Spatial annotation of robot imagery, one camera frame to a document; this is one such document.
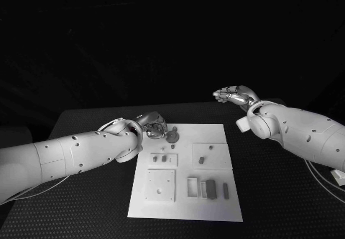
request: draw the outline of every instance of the table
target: table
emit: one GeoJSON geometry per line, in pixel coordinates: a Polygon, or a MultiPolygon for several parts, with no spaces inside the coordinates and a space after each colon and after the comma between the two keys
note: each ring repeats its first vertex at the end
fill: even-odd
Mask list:
{"type": "MultiPolygon", "coordinates": [[[[268,100],[285,104],[281,99],[268,100]]],[[[224,124],[245,222],[128,218],[136,157],[71,176],[47,193],[19,200],[0,238],[345,237],[345,205],[317,183],[305,161],[276,141],[262,140],[252,131],[242,133],[236,121],[246,112],[236,104],[204,102],[68,110],[50,138],[97,130],[113,119],[133,119],[149,111],[158,111],[171,123],[224,124]]],[[[324,166],[318,169],[322,173],[328,170],[324,166]]],[[[331,190],[344,198],[343,192],[331,190]]]]}

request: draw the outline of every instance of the robotic hand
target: robotic hand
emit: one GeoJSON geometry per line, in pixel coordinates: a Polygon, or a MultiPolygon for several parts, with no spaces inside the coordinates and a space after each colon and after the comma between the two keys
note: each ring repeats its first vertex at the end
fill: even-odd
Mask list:
{"type": "Polygon", "coordinates": [[[0,149],[0,204],[54,179],[115,159],[129,161],[143,150],[145,132],[151,139],[168,137],[168,124],[158,112],[135,120],[119,118],[97,131],[0,149]]]}
{"type": "Polygon", "coordinates": [[[262,139],[278,141],[301,158],[345,172],[345,126],[321,114],[259,99],[246,86],[213,94],[220,102],[242,106],[247,116],[237,121],[242,132],[252,129],[262,139]]]}

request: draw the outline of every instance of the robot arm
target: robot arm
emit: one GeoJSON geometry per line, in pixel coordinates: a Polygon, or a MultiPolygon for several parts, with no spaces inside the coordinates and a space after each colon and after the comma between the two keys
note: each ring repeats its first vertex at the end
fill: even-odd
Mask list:
{"type": "Polygon", "coordinates": [[[278,141],[301,158],[345,172],[345,126],[321,114],[262,101],[245,86],[214,92],[220,102],[243,106],[237,121],[242,132],[252,129],[262,139],[278,141]]]}
{"type": "Polygon", "coordinates": [[[168,125],[158,112],[136,121],[119,118],[97,131],[0,149],[0,204],[22,191],[83,173],[113,160],[129,161],[149,138],[167,137],[168,125]]]}

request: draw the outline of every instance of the black table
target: black table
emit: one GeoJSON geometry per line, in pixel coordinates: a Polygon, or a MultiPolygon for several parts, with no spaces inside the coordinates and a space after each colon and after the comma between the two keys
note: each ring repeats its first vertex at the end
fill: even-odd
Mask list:
{"type": "MultiPolygon", "coordinates": [[[[281,99],[268,100],[285,104],[281,99]]],[[[97,130],[113,119],[133,119],[149,111],[159,111],[168,123],[224,124],[245,222],[128,218],[136,157],[71,176],[45,194],[19,200],[0,238],[345,238],[345,204],[317,183],[305,161],[276,141],[262,140],[252,131],[242,133],[236,121],[246,112],[233,103],[70,110],[50,138],[97,130]]]]}

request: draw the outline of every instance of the dark wall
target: dark wall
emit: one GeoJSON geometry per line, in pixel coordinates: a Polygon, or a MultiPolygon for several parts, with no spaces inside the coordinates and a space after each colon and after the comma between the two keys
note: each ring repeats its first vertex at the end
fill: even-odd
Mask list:
{"type": "Polygon", "coordinates": [[[3,7],[0,122],[28,124],[44,140],[67,109],[213,101],[237,85],[305,108],[344,71],[344,9],[344,1],[3,7]]]}

